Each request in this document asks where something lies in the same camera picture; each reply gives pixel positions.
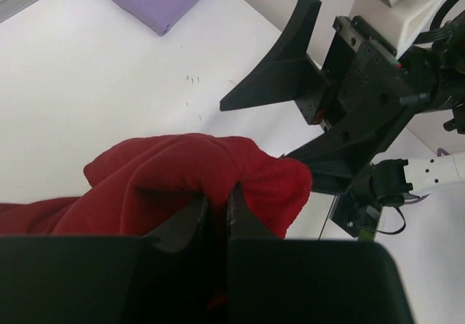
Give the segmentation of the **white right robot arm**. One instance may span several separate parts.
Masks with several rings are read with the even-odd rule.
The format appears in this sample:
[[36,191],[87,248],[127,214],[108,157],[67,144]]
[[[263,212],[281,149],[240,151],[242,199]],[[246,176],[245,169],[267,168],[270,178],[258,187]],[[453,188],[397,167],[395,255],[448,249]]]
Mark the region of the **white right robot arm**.
[[464,131],[464,19],[433,22],[407,49],[393,44],[367,15],[339,16],[325,62],[307,54],[320,0],[298,0],[262,61],[220,102],[223,111],[293,101],[305,121],[323,128],[293,150],[313,188],[351,194],[358,203],[395,206],[464,182],[464,155],[374,163],[419,113],[451,110],[448,131]]

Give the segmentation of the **red t shirt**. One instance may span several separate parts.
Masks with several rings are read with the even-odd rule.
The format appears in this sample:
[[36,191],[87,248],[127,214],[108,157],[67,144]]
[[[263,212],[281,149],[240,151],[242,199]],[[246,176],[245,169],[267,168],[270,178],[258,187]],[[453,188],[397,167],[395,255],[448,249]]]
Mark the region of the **red t shirt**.
[[310,170],[274,158],[245,137],[179,134],[125,140],[84,167],[80,197],[3,203],[1,233],[144,235],[204,195],[215,225],[226,217],[236,186],[247,206],[283,238],[308,201]]

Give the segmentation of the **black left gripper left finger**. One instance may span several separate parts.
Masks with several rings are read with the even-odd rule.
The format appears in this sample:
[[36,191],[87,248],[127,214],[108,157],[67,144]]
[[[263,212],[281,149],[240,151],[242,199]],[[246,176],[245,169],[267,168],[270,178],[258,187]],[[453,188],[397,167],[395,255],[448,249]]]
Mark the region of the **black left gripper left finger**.
[[137,236],[1,239],[3,323],[197,323],[208,297],[209,203]]

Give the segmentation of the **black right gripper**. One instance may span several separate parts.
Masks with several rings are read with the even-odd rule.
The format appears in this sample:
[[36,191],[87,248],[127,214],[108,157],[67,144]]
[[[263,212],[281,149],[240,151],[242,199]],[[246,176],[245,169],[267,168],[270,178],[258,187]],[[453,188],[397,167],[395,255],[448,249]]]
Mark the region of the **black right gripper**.
[[307,57],[320,0],[298,0],[270,51],[219,104],[240,110],[295,100],[324,133],[286,155],[312,174],[312,191],[342,195],[428,102],[368,25],[339,16],[323,67]]

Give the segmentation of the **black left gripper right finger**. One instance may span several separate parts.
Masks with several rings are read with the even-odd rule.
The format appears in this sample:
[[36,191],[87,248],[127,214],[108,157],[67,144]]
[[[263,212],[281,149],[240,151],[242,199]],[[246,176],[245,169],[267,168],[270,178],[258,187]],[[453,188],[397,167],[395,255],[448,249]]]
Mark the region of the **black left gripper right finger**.
[[280,239],[235,188],[227,205],[230,323],[413,323],[396,264],[374,242]]

